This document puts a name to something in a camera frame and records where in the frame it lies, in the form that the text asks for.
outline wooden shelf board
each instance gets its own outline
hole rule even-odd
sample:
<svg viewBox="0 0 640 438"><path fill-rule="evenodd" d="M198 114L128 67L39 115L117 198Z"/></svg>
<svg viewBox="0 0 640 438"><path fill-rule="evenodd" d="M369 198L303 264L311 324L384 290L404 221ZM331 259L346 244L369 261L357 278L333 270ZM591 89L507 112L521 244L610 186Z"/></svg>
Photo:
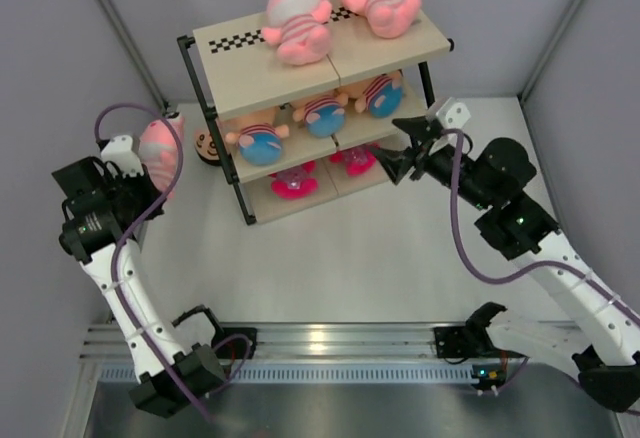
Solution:
<svg viewBox="0 0 640 438"><path fill-rule="evenodd" d="M356 113L353 104L349 104L345 125L334 135L338 142L338 149L346 150L399 133L398 128L391 123L394 118L412 118L424 115L426 112L424 102L406 81L404 92L405 97L402 103L396 112L387 118L374 118L369 112Z"/></svg>
<svg viewBox="0 0 640 438"><path fill-rule="evenodd" d="M325 58L318 63L291 66L277 60L275 48L261 41L264 13L245 16L194 30L204 71L221 120L321 93L339 84ZM255 44L212 53L211 42L250 35Z"/></svg>
<svg viewBox="0 0 640 438"><path fill-rule="evenodd" d="M309 133L304 125L295 123L291 114L290 107L278 112L276 124L288 124L290 136L282 140L282 157L273 165L254 166L242 157L237 148L234 150L233 161L240 183L248 183L271 173L322 158L336 151L336 144L332 137L316 138Z"/></svg>
<svg viewBox="0 0 640 438"><path fill-rule="evenodd" d="M331 2L334 9L340 7L339 0ZM394 39L374 35L361 16L330 22L328 26L335 43L329 59L342 85L415 65L448 52L450 47L447 38L422 11L409 30Z"/></svg>
<svg viewBox="0 0 640 438"><path fill-rule="evenodd" d="M382 148L391 150L403 150L407 143L400 135L388 136L379 140L378 144ZM342 163L331 163L329 158L325 158L324 164L327 167L331 181L335 186L339 196L349 195L365 188L369 188L389 181L389 177L379 163L376 163L369 171L359 176L349 176Z"/></svg>
<svg viewBox="0 0 640 438"><path fill-rule="evenodd" d="M322 160L316 161L316 169L311 173L311 176L318 181L318 189L315 193L299 200L284 200L277 196L271 190L271 182L273 181L271 177L264 177L248 183L245 186L245 191L258 223L273 221L338 197L338 192Z"/></svg>

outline white floor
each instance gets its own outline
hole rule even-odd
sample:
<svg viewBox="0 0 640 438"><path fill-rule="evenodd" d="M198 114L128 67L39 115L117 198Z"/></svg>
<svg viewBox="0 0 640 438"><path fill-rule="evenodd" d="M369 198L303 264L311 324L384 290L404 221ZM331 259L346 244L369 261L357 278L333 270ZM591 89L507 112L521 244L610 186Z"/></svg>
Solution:
<svg viewBox="0 0 640 438"><path fill-rule="evenodd" d="M465 102L471 156L492 138L510 136L537 166L515 98ZM451 238L448 190L429 177L246 226L222 171L192 149L193 130L204 123L199 108L182 109L185 168L143 246L149 289L166 318L202 303L223 322L451 322L495 301L534 319L567 319L533 280L492 287L466 272ZM551 210L540 175L527 191ZM477 267L493 276L513 271L480 238L473 225L479 212L462 204L460 213Z"/></svg>

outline checkered pattern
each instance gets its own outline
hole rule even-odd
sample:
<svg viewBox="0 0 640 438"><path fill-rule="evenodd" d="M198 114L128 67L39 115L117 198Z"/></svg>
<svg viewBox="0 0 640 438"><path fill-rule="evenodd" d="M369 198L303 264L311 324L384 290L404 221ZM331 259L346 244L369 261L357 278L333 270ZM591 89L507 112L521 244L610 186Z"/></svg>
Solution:
<svg viewBox="0 0 640 438"><path fill-rule="evenodd" d="M341 6L337 10L331 11L331 21L346 20L355 16L355 13ZM233 35L230 38L220 38L209 42L211 53L220 53L222 51L237 50L245 46L255 45L256 43L264 43L264 38L260 30L247 31L243 35Z"/></svg>
<svg viewBox="0 0 640 438"><path fill-rule="evenodd" d="M260 30L247 31L243 35L233 35L231 38L220 38L209 42L211 53L219 53L221 51L235 50L245 46L255 45L256 43L264 43L264 38Z"/></svg>
<svg viewBox="0 0 640 438"><path fill-rule="evenodd" d="M344 6L341 6L337 10L331 10L331 21L340 21L356 16L352 11L347 10Z"/></svg>

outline brown plush toy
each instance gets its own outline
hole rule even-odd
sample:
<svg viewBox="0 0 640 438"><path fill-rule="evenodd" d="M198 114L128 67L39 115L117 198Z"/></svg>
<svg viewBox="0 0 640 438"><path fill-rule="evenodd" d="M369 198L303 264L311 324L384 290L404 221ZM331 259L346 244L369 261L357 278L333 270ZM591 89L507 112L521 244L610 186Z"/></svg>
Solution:
<svg viewBox="0 0 640 438"><path fill-rule="evenodd" d="M220 156L208 128L200 128L194 134L198 157L208 165L220 166Z"/></svg>

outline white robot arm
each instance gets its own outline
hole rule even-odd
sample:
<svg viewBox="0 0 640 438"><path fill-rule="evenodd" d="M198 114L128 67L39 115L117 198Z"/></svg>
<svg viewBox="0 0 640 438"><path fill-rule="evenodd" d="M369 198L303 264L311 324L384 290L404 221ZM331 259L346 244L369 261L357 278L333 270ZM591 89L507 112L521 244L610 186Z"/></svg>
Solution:
<svg viewBox="0 0 640 438"><path fill-rule="evenodd" d="M158 313L144 288L139 245L125 235L163 195L138 157L137 138L117 136L101 148L102 159L87 157L53 173L67 196L60 244L101 290L124 334L139 383L130 391L135 406L169 417L192 402L206 414L198 398L226 380L216 352L209 343L180 339L172 322ZM162 213L160 206L147 219ZM197 308L213 325L212 342L217 332L224 338L210 310Z"/></svg>
<svg viewBox="0 0 640 438"><path fill-rule="evenodd" d="M454 241L472 275L490 284L524 274L533 277L579 329L533 322L487 303L465 326L454 333L443 331L441 349L460 350L444 357L513 351L566 373L602 406L628 410L640 398L640 317L580 259L555 220L523 191L536 170L519 143L497 138L475 161L462 154L466 135L460 128L469 118L464 103L438 101L425 117L394 120L411 137L411 147L371 151L395 184L411 172L412 180L429 174L452 189ZM457 229L458 196L486 210L476 226L519 272L491 279L473 267Z"/></svg>

